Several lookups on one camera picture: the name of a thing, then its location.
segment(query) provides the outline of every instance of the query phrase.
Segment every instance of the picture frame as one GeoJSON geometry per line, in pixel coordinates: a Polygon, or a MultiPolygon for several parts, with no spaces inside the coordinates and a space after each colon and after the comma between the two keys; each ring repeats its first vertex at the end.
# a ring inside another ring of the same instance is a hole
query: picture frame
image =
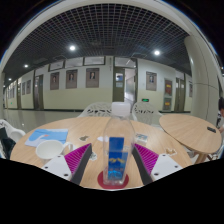
{"type": "Polygon", "coordinates": [[[193,95],[193,85],[192,83],[189,83],[189,97],[192,97],[193,95]]]}
{"type": "Polygon", "coordinates": [[[51,73],[50,76],[50,90],[59,89],[59,72],[51,73]]]}
{"type": "Polygon", "coordinates": [[[28,80],[26,82],[26,94],[30,94],[31,93],[31,80],[28,80]]]}
{"type": "Polygon", "coordinates": [[[25,95],[26,82],[22,83],[22,95],[25,95]]]}
{"type": "Polygon", "coordinates": [[[77,88],[77,75],[78,75],[77,69],[66,71],[66,89],[77,88]]]}
{"type": "Polygon", "coordinates": [[[171,111],[171,106],[172,106],[172,98],[164,97],[163,111],[171,111]]]}
{"type": "Polygon", "coordinates": [[[157,90],[157,73],[146,72],[146,90],[157,90]]]}
{"type": "Polygon", "coordinates": [[[173,95],[173,82],[171,80],[165,79],[164,96],[172,97],[172,95],[173,95]]]}
{"type": "Polygon", "coordinates": [[[86,88],[99,88],[99,68],[86,69],[86,88]]]}
{"type": "Polygon", "coordinates": [[[122,73],[116,73],[116,81],[122,82],[123,81],[123,74],[122,73]]]}

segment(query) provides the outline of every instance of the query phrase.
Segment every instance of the blue bottle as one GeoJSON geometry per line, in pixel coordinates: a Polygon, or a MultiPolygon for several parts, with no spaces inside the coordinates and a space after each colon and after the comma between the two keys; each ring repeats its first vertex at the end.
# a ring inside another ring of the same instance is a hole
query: blue bottle
{"type": "Polygon", "coordinates": [[[112,116],[103,134],[103,183],[122,185],[135,143],[135,131],[129,120],[130,104],[112,103],[112,116]]]}

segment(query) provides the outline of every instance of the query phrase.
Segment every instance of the white cup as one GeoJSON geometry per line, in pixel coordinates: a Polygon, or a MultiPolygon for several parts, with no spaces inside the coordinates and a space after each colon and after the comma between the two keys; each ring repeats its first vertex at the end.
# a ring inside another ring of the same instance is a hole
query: white cup
{"type": "Polygon", "coordinates": [[[65,148],[69,147],[69,151],[73,150],[73,144],[66,142],[64,145],[57,140],[47,140],[41,142],[36,148],[37,156],[42,160],[43,164],[46,164],[55,156],[65,155],[65,148]]]}

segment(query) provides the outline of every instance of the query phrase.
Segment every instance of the table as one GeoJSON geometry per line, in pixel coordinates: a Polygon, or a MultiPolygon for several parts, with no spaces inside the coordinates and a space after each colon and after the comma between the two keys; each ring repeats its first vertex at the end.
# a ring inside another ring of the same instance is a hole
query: table
{"type": "MultiPolygon", "coordinates": [[[[45,124],[37,129],[68,129],[67,141],[73,143],[76,147],[81,147],[88,143],[92,143],[92,151],[97,154],[97,160],[89,160],[86,169],[83,173],[83,178],[80,186],[92,189],[102,189],[98,184],[97,177],[103,170],[103,143],[97,140],[98,137],[103,136],[104,128],[109,121],[109,117],[79,117],[59,120],[52,123],[45,124]],[[81,136],[90,136],[86,142],[79,140],[81,136]]],[[[172,158],[183,168],[192,165],[192,162],[184,150],[184,148],[172,137],[163,131],[136,121],[131,121],[136,132],[148,135],[148,142],[146,147],[156,152],[157,154],[165,153],[164,148],[174,148],[177,152],[172,158]]],[[[25,142],[33,133],[30,131],[23,136],[15,145],[11,160],[22,162],[37,167],[42,167],[41,160],[36,156],[36,148],[26,146],[25,142]]],[[[139,170],[135,159],[131,156],[130,163],[127,169],[129,182],[125,188],[137,188],[143,186],[139,170]]]]}
{"type": "Polygon", "coordinates": [[[222,137],[219,130],[208,121],[183,114],[169,114],[160,118],[159,123],[166,133],[197,153],[195,164],[205,161],[208,154],[215,153],[221,146],[222,137]],[[216,133],[207,130],[214,128],[216,133]]]}

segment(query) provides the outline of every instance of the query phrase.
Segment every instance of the grid ceiling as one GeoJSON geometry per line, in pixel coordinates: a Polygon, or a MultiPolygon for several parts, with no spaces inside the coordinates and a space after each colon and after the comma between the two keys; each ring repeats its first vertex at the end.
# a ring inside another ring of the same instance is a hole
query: grid ceiling
{"type": "Polygon", "coordinates": [[[13,80],[55,57],[114,55],[162,63],[191,75],[184,39],[188,34],[170,20],[135,6],[96,4],[71,9],[46,21],[30,33],[4,69],[13,80]],[[74,44],[76,50],[68,47],[74,44]],[[161,51],[156,57],[155,49],[161,51]],[[42,63],[36,61],[47,59],[42,63]]]}

